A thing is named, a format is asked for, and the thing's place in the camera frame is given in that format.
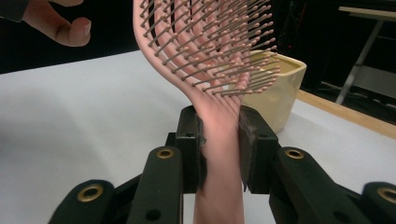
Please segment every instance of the hairbrush bristle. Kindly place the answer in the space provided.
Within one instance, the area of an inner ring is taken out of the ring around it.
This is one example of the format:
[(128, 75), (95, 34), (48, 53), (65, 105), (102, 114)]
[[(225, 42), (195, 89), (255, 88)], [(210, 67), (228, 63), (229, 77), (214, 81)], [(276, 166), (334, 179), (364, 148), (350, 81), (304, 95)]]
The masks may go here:
[[(274, 32), (268, 2), (142, 1), (135, 10), (135, 34), (141, 35), (136, 39), (160, 73), (167, 69), (193, 87), (221, 96), (260, 93), (279, 73), (277, 61), (269, 60), (276, 46), (268, 37)], [(268, 53), (251, 60), (254, 49)]]

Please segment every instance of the human hand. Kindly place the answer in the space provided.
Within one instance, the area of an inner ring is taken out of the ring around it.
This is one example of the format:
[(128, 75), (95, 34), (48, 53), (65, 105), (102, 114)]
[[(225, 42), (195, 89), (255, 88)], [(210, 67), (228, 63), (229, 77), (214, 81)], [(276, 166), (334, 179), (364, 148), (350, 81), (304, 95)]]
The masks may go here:
[[(80, 5), (83, 0), (50, 0), (64, 7)], [(62, 18), (50, 5), (49, 0), (30, 0), (22, 17), (29, 25), (69, 47), (81, 47), (91, 38), (91, 21), (77, 18), (72, 23)]]

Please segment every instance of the table surface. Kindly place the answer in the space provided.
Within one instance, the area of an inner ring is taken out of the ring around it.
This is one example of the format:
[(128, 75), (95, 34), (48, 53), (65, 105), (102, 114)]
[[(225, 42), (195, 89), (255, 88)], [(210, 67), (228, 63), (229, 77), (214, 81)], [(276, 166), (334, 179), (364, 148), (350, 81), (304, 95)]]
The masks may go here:
[[(296, 100), (281, 146), (306, 150), (357, 192), (367, 182), (396, 184), (396, 140), (308, 103)], [(189, 104), (140, 51), (0, 76), (1, 222), (48, 222), (77, 184), (117, 187), (141, 174)], [(275, 223), (266, 195), (244, 197), (246, 223)], [(185, 223), (192, 208), (185, 195)]]

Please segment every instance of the plastic container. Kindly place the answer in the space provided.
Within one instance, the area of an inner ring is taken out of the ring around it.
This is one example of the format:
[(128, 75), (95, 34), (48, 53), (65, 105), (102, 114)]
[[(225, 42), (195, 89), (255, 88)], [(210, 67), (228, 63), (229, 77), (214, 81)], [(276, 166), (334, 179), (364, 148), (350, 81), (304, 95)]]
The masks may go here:
[[(252, 56), (252, 60), (265, 53)], [(279, 59), (280, 74), (272, 87), (261, 94), (245, 95), (242, 104), (250, 106), (262, 115), (272, 130), (277, 133), (289, 119), (291, 109), (303, 81), (306, 64), (284, 55)]]

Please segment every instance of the hairbrush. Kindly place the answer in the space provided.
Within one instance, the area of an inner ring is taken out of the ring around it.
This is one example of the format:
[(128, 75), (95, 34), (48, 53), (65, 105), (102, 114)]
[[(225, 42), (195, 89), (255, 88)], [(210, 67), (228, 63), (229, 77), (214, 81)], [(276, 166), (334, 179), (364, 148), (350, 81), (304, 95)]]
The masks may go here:
[[(239, 110), (243, 95), (265, 91), (279, 73), (270, 8), (268, 0), (134, 0), (139, 48), (204, 123), (207, 176), (194, 223), (244, 222)], [(252, 60), (254, 49), (266, 56)]]

